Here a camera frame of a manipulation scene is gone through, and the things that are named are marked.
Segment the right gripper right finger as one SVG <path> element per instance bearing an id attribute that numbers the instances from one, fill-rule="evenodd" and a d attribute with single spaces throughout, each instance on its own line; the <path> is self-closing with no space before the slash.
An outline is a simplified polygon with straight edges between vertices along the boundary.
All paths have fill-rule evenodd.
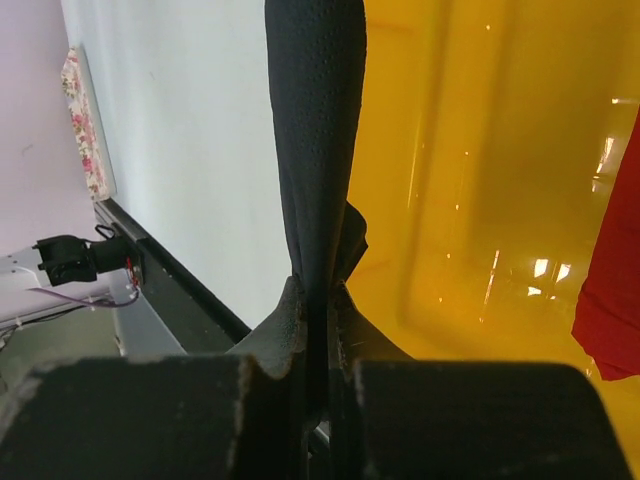
<path id="1" fill-rule="evenodd" d="M 327 311 L 336 479 L 628 479 L 604 405 L 557 363 L 410 358 L 333 290 Z"/>

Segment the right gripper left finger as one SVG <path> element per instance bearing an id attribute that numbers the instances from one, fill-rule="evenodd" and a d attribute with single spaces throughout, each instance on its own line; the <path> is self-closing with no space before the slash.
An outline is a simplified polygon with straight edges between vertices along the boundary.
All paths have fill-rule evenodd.
<path id="1" fill-rule="evenodd" d="M 5 479 L 302 479 L 306 312 L 289 278 L 225 354 L 36 366 L 1 415 Z"/>

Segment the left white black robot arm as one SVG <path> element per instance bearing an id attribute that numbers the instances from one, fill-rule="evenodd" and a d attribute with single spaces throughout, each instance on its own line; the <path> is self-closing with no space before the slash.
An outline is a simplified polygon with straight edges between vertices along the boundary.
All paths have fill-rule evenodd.
<path id="1" fill-rule="evenodd" d="M 134 244 L 119 235 L 94 241 L 73 235 L 39 240 L 1 258 L 1 292 L 32 291 L 60 298 L 53 289 L 70 283 L 93 283 L 124 271 L 133 295 L 142 283 L 142 260 Z"/>

